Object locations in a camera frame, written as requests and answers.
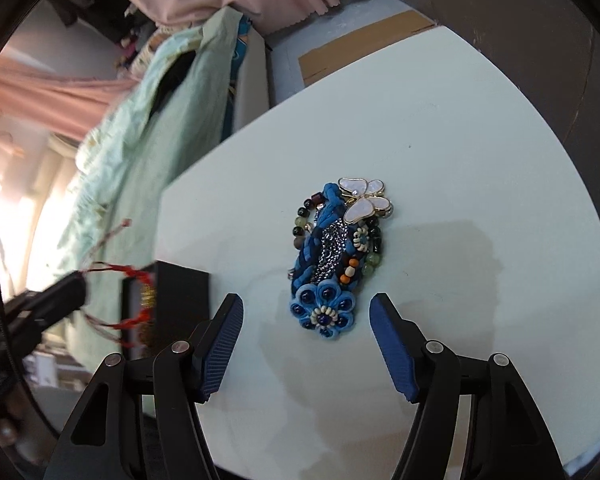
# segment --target butterfly charm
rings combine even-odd
[[[375,214],[387,216],[392,211],[391,202],[382,196],[384,183],[381,180],[341,178],[338,187],[348,205],[343,216],[346,224],[355,224]]]

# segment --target white table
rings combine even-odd
[[[357,325],[330,341],[289,314],[286,271],[296,210],[341,176],[383,180],[395,212]],[[247,478],[390,478],[415,407],[369,327],[381,291],[458,354],[508,354],[563,462],[600,438],[598,216],[532,105],[446,28],[328,76],[190,168],[162,197],[155,256],[210,272],[212,308],[244,300],[200,417],[216,462]]]

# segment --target pile of jewelry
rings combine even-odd
[[[288,274],[289,308],[303,328],[335,338],[353,326],[352,291],[380,264],[379,218],[393,210],[383,194],[380,180],[341,178],[298,209],[293,234],[299,254]]]

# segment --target bedsheet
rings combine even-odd
[[[241,13],[216,12],[204,25],[175,34],[160,47],[138,89],[94,129],[77,157],[77,199],[62,234],[56,275],[78,268],[99,238],[122,219],[132,225],[109,239],[95,259],[142,267],[152,261],[160,194],[182,171],[221,139],[231,59]],[[150,119],[150,96],[174,59],[188,50],[196,59],[164,108]],[[88,276],[85,311],[120,320],[117,272]],[[101,338],[75,314],[66,327],[70,352],[95,370],[117,343]]]

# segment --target dark floor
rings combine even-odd
[[[479,49],[555,132],[600,216],[600,34],[572,0],[403,0]]]

